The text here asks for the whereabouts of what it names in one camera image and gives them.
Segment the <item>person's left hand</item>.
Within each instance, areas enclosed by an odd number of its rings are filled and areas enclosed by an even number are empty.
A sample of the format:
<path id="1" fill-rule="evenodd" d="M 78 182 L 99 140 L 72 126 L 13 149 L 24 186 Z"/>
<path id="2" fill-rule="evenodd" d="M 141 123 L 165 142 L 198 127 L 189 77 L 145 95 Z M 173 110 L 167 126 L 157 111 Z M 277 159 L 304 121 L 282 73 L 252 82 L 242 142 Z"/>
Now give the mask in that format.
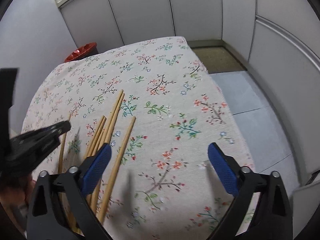
<path id="1" fill-rule="evenodd" d="M 1 204 L 4 207 L 9 218 L 14 221 L 15 217 L 12 212 L 13 207 L 18 207 L 29 203 L 35 186 L 35 181 L 31 174 L 22 179 L 26 185 L 19 188 L 3 187 L 1 188 Z"/>

